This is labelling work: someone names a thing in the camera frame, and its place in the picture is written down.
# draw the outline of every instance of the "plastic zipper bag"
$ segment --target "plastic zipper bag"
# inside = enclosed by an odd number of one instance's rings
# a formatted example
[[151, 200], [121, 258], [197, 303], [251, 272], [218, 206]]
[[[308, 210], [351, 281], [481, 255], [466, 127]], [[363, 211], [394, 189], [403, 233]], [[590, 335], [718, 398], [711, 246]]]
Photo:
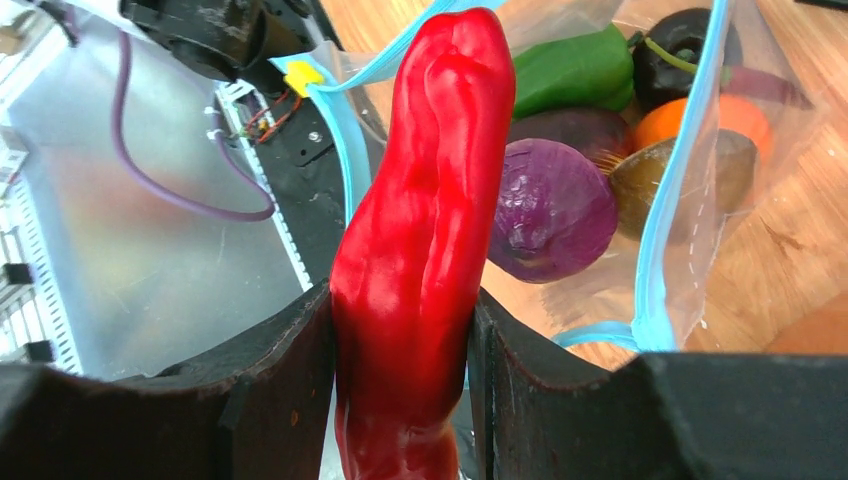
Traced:
[[[681, 107], [679, 130], [666, 140], [671, 145], [666, 163], [643, 206], [640, 235], [616, 233], [607, 252], [589, 268], [540, 287], [542, 298], [556, 299], [545, 308], [556, 318], [557, 332], [550, 336], [564, 347], [608, 342], [632, 351], [679, 348], [703, 315], [706, 279], [721, 239], [786, 172], [802, 146], [804, 129], [814, 128], [819, 118], [812, 103], [799, 107], [777, 98], [775, 88], [770, 93], [768, 85], [756, 82], [780, 79], [806, 98], [756, 3], [435, 1], [378, 54], [340, 52], [328, 42], [307, 54], [275, 59], [289, 84], [312, 99], [333, 135], [347, 222], [370, 186], [385, 145], [388, 119], [380, 112], [388, 109], [374, 100], [390, 96], [391, 79], [426, 19], [471, 7], [495, 9], [514, 55], [536, 44], [600, 31], [610, 22], [629, 36], [648, 32], [675, 12], [711, 9], [700, 58], [690, 65], [693, 83]], [[734, 39], [728, 41], [731, 31]], [[725, 57], [744, 58], [735, 65], [743, 68], [731, 70], [734, 65], [727, 65]], [[734, 75], [736, 83], [728, 84]], [[729, 119], [740, 118], [740, 103], [762, 124], [759, 133], [740, 132], [740, 122], [728, 125], [733, 123]], [[750, 171], [744, 173], [750, 185], [743, 189], [744, 198], [728, 205], [724, 160], [716, 152], [737, 148], [726, 139], [740, 136], [755, 147], [753, 158], [746, 160]], [[621, 207], [619, 202], [620, 224], [626, 220], [622, 212], [629, 214]]]

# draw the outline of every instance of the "wire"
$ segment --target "wire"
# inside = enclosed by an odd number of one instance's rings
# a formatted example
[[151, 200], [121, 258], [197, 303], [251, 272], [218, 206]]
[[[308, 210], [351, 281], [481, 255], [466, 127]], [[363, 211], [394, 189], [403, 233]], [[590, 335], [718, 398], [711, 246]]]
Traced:
[[31, 2], [32, 6], [46, 13], [47, 16], [53, 19], [59, 28], [62, 29], [62, 32], [65, 34], [65, 37], [68, 39], [68, 43], [71, 47], [76, 47], [79, 44], [79, 38], [76, 33], [72, 30], [75, 27], [69, 27], [67, 23], [65, 23], [65, 11], [61, 9], [58, 5], [47, 1], [40, 2]]
[[300, 98], [300, 97], [297, 97], [297, 100], [295, 100], [294, 106], [292, 107], [292, 109], [289, 110], [288, 112], [286, 112], [280, 118], [278, 118], [277, 121], [274, 122], [274, 125], [272, 125], [268, 129], [268, 131], [266, 131], [265, 133], [262, 134], [261, 137], [259, 137], [259, 143], [267, 142], [268, 139], [271, 138], [271, 135], [273, 135], [277, 130], [279, 130], [280, 126], [282, 126], [282, 124], [285, 123], [286, 120], [288, 120], [289, 117], [291, 117], [294, 114], [294, 112], [297, 111], [298, 108], [300, 108], [301, 103], [303, 103], [303, 99]]
[[232, 156], [230, 156], [227, 146], [224, 144], [221, 113], [214, 107], [213, 110], [215, 110], [215, 113], [213, 114], [213, 131], [215, 143], [218, 146], [218, 152], [232, 170], [244, 181], [244, 183], [262, 196], [266, 205], [263, 210], [258, 212], [237, 212], [197, 202], [157, 183], [155, 180], [147, 176], [147, 174], [145, 174], [138, 165], [136, 165], [124, 140], [124, 107], [126, 106], [127, 87], [129, 85], [130, 75], [132, 72], [132, 46], [130, 45], [129, 35], [127, 35], [127, 33], [123, 30], [119, 30], [118, 32], [118, 44], [120, 47], [120, 64], [118, 69], [118, 81], [115, 86], [115, 99], [112, 103], [110, 130], [115, 153], [121, 163], [123, 163], [127, 168], [130, 175], [132, 175], [136, 181], [159, 198], [200, 215], [233, 222], [261, 222], [270, 218], [271, 215], [274, 214], [273, 199], [268, 192], [260, 187], [259, 184], [250, 178], [250, 176], [244, 173], [233, 160]]
[[80, 29], [77, 24], [77, 11], [73, 5], [65, 4], [65, 26], [68, 27], [68, 32], [79, 42]]
[[271, 110], [272, 108], [276, 107], [277, 105], [283, 103], [283, 100], [288, 98], [290, 91], [291, 90], [286, 90], [285, 92], [283, 92], [282, 95], [280, 95], [279, 97], [277, 97], [276, 100], [274, 100], [273, 104], [271, 104], [268, 107], [265, 107], [262, 110], [259, 110], [258, 112], [256, 112], [256, 114], [253, 117], [251, 117], [250, 120], [247, 122], [247, 125], [244, 126], [244, 133], [246, 133], [248, 136], [252, 136], [250, 129], [253, 128], [253, 124], [256, 123], [257, 120], [259, 120], [259, 117], [261, 117], [262, 115], [265, 115], [265, 112], [267, 112], [267, 111]]

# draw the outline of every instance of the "pepper stem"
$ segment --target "pepper stem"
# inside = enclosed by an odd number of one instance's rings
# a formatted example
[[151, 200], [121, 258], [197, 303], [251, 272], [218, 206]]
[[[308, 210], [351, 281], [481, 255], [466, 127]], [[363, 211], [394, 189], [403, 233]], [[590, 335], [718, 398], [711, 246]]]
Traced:
[[[687, 62], [681, 58], [677, 58], [674, 55], [665, 51], [661, 46], [657, 44], [657, 42], [651, 40], [649, 37], [645, 37], [645, 45], [651, 49], [652, 52], [656, 53], [663, 60], [675, 66], [684, 72], [689, 72], [694, 75], [698, 71], [698, 66], [694, 63]], [[724, 66], [721, 69], [721, 77], [719, 77], [719, 85], [724, 88], [726, 87], [730, 81], [733, 79], [733, 68]]]
[[649, 37], [645, 37], [645, 45], [647, 45], [652, 52], [659, 55], [660, 58], [670, 63], [671, 65], [683, 70], [684, 72], [689, 72], [694, 75], [695, 72], [698, 71], [697, 65], [695, 65], [694, 63], [689, 63], [686, 60], [677, 58], [674, 55], [666, 52], [661, 46], [657, 45], [657, 43], [651, 40]]

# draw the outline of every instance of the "yellow tag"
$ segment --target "yellow tag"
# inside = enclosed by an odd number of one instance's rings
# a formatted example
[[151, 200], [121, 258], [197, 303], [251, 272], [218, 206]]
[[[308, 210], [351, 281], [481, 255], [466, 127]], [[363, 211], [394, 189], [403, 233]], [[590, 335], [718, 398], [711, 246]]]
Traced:
[[289, 62], [286, 66], [289, 70], [286, 75], [286, 83], [300, 95], [300, 98], [309, 97], [309, 93], [306, 91], [307, 85], [324, 83], [324, 76], [303, 60]]

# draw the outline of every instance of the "red wire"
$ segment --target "red wire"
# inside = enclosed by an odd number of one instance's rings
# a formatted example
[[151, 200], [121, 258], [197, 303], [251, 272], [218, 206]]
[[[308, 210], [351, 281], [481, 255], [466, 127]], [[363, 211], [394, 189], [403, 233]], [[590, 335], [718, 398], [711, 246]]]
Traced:
[[289, 117], [291, 117], [292, 114], [294, 112], [296, 112], [298, 108], [300, 108], [301, 103], [303, 103], [303, 99], [300, 98], [300, 97], [297, 97], [297, 100], [295, 100], [294, 106], [292, 107], [292, 109], [289, 110], [288, 112], [286, 112], [280, 118], [278, 118], [277, 121], [274, 122], [274, 125], [271, 128], [269, 128], [267, 132], [263, 133], [261, 137], [259, 137], [259, 143], [265, 143], [269, 138], [271, 138], [271, 135], [273, 135], [274, 132], [276, 132], [277, 129], [279, 129], [280, 126], [283, 123], [285, 123], [285, 121], [288, 120]]
[[267, 108], [263, 108], [262, 110], [257, 112], [256, 115], [254, 115], [253, 118], [251, 118], [250, 121], [247, 122], [247, 125], [244, 126], [245, 133], [247, 133], [248, 135], [251, 135], [251, 129], [253, 128], [253, 124], [256, 123], [257, 120], [259, 120], [259, 117], [261, 117], [262, 115], [265, 115], [265, 113], [268, 110], [271, 110], [272, 108], [276, 107], [277, 105], [283, 103], [283, 100], [285, 100], [289, 96], [290, 91], [291, 90], [286, 90], [285, 92], [283, 92], [282, 95], [280, 95], [279, 97], [277, 97], [276, 100], [274, 100], [274, 103], [272, 105], [268, 106]]

